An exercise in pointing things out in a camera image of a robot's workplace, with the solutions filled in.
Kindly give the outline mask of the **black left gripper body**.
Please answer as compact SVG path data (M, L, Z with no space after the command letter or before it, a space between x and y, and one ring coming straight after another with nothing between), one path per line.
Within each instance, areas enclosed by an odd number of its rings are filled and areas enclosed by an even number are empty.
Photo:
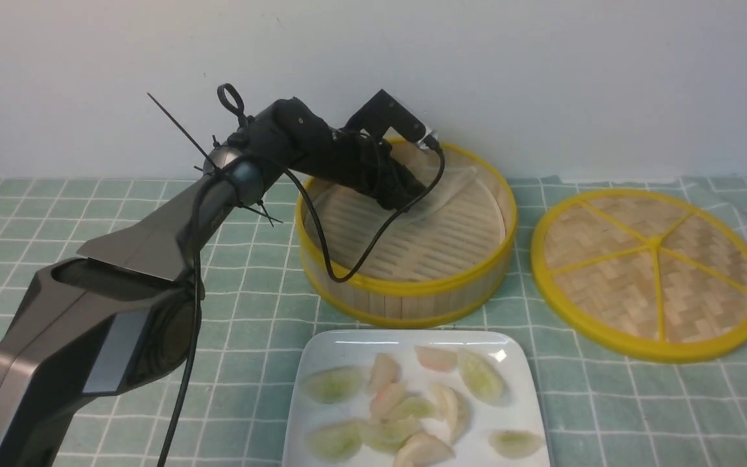
M296 170L355 190L384 210L400 210L421 197L427 186L392 157L392 146L359 132L329 128L319 139L300 144Z

